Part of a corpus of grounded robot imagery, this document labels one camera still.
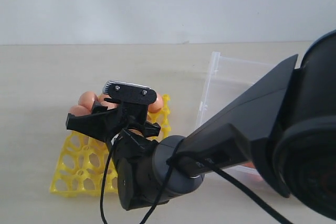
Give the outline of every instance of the clear plastic container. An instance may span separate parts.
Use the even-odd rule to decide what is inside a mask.
[[[213,52],[195,128],[229,105],[274,67],[261,62],[223,57],[220,52]],[[240,165],[227,171],[253,187],[264,187],[266,184],[260,183],[262,179],[254,168]]]

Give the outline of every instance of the egg tray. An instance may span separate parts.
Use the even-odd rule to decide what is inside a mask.
[[[157,141],[169,135],[171,127],[168,115],[169,95],[162,96],[164,106],[158,113],[148,113],[148,121],[161,126],[160,135],[149,139]],[[64,197],[76,197],[81,194],[100,196],[101,181],[108,156],[105,143],[71,131],[61,149],[56,170],[49,191]],[[105,193],[118,193],[118,174],[113,162],[110,162],[106,177]]]

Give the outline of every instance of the transparent plastic box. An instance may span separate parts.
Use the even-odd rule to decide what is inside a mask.
[[[274,67],[261,62],[223,57],[220,52],[213,52],[195,128],[229,105]],[[253,188],[270,188],[254,168],[239,165],[226,171]]]

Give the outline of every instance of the white wall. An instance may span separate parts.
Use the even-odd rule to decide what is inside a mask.
[[[3,44],[314,40],[335,0],[0,0]]]

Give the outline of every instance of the table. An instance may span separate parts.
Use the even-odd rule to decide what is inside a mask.
[[[311,42],[203,45],[0,47],[0,222],[101,223],[99,198],[48,191],[68,135],[67,110],[109,79],[149,85],[171,96],[172,134],[194,130],[212,51],[266,63],[304,54]],[[333,223],[294,198],[255,192],[294,223]],[[139,223],[147,209],[124,211],[105,197],[109,223]],[[276,223],[228,182],[209,175],[196,192],[158,207],[148,223]]]

